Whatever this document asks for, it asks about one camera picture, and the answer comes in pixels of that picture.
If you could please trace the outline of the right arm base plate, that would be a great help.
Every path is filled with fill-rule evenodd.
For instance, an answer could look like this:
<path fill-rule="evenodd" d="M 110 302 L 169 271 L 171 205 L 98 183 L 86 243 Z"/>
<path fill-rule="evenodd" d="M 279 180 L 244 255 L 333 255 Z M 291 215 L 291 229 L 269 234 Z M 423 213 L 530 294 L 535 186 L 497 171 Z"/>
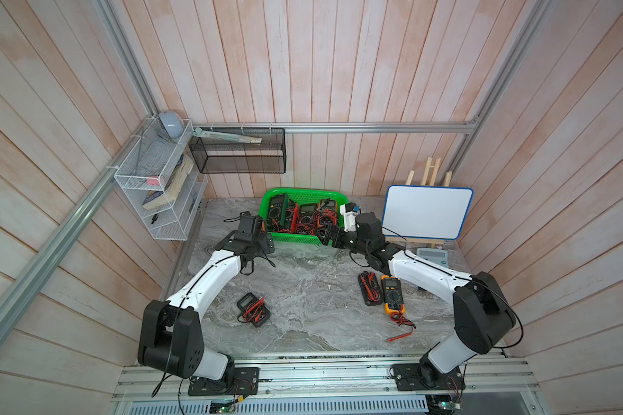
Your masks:
<path fill-rule="evenodd" d="M 460 367 L 441 373 L 429 364 L 395 364 L 389 369 L 400 392 L 459 390 L 466 388 Z"/>

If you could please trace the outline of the red clamp multimeter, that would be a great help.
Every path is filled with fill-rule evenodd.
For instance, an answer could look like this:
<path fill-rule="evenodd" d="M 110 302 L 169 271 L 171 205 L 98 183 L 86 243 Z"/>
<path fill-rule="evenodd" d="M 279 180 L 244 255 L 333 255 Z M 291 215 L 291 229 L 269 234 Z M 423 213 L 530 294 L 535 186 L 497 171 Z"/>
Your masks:
<path fill-rule="evenodd" d="M 299 204 L 296 202 L 290 201 L 287 205 L 287 213 L 286 213 L 286 230 L 289 233 L 297 233 L 297 227 L 299 224 Z"/>

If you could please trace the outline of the small black red multimeter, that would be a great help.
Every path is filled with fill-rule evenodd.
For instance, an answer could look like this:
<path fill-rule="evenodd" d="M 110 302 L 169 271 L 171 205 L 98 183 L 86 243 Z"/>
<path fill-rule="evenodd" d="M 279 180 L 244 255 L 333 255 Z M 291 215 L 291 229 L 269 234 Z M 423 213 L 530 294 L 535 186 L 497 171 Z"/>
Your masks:
<path fill-rule="evenodd" d="M 237 307 L 240 311 L 237 316 L 239 323 L 250 323 L 254 327 L 259 328 L 265 324 L 271 312 L 265 304 L 264 297 L 256 297 L 252 292 L 248 292 L 238 302 Z"/>

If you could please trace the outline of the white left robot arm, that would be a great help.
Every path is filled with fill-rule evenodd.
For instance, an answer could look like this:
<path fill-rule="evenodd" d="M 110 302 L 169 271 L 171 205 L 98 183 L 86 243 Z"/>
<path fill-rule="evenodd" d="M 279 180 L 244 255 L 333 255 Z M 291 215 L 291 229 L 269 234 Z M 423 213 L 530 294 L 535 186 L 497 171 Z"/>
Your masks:
<path fill-rule="evenodd" d="M 230 359 L 208 349 L 201 321 L 223 287 L 274 252 L 273 237 L 264 219 L 248 212 L 238 217 L 238 228 L 216 244 L 208 262 L 177 293 L 153 300 L 144 311 L 138 345 L 138 363 L 186 378 L 224 380 L 230 377 Z"/>

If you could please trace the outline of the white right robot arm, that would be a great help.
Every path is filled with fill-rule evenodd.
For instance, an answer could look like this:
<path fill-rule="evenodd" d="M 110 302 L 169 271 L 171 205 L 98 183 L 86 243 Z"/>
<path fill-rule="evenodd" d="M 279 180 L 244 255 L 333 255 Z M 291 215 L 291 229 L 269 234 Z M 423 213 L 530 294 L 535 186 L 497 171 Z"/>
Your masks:
<path fill-rule="evenodd" d="M 370 268 L 412 283 L 453 308 L 454 332 L 420 359 L 417 375 L 430 384 L 476 354 L 487 354 L 521 323 L 489 273 L 461 273 L 388 242 L 372 213 L 358 214 L 350 231 L 329 225 L 316 231 L 321 243 L 362 254 Z"/>

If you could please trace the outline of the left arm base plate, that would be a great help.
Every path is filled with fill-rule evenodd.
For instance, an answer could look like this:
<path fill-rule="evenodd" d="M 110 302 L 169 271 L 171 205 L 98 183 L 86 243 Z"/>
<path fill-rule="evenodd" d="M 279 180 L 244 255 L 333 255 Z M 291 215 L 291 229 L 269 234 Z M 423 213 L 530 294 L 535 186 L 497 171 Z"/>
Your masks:
<path fill-rule="evenodd" d="M 256 367 L 229 368 L 221 380 L 193 378 L 189 396 L 250 396 L 258 394 L 260 370 Z"/>

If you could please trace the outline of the black multimeter with red leads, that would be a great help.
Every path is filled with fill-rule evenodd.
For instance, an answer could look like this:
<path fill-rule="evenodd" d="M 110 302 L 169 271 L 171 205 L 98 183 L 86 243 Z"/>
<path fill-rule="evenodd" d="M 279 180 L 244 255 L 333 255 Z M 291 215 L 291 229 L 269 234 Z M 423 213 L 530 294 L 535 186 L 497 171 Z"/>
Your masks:
<path fill-rule="evenodd" d="M 375 273 L 363 271 L 358 275 L 358 284 L 363 295 L 363 302 L 367 306 L 383 304 L 382 290 Z"/>

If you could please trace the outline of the large red Aneng multimeter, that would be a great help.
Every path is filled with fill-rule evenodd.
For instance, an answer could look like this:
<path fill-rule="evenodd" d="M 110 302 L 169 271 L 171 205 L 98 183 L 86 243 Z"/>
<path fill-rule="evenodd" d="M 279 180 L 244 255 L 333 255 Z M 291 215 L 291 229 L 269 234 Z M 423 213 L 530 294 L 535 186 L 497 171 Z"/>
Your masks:
<path fill-rule="evenodd" d="M 314 234 L 317 227 L 315 219 L 316 209 L 317 206 L 313 203 L 303 204 L 299 207 L 299 218 L 296 225 L 297 234 Z"/>

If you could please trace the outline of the orange Victor multimeter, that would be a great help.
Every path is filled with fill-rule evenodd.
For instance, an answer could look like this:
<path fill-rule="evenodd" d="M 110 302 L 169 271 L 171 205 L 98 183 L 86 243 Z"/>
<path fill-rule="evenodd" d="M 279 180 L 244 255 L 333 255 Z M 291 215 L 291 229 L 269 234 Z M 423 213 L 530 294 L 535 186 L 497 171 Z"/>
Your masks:
<path fill-rule="evenodd" d="M 332 199 L 322 199 L 316 211 L 316 223 L 319 228 L 337 226 L 337 202 Z"/>

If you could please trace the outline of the yellow clamp meter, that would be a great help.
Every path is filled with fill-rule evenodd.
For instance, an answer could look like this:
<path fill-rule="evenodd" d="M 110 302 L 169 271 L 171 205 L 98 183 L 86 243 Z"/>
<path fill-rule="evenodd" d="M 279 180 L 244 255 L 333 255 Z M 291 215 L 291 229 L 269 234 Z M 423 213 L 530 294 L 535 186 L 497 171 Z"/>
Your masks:
<path fill-rule="evenodd" d="M 388 315 L 403 313 L 405 305 L 401 280 L 391 276 L 382 276 L 381 285 L 385 312 Z"/>

